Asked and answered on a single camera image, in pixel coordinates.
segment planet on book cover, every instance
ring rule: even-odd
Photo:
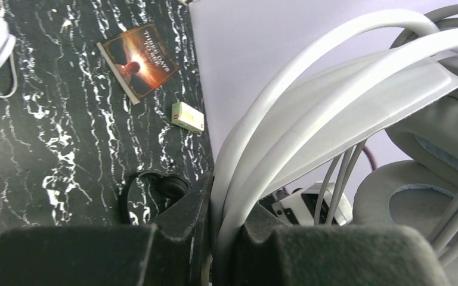
[[[162,86],[178,70],[153,23],[123,32],[97,46],[133,104]]]

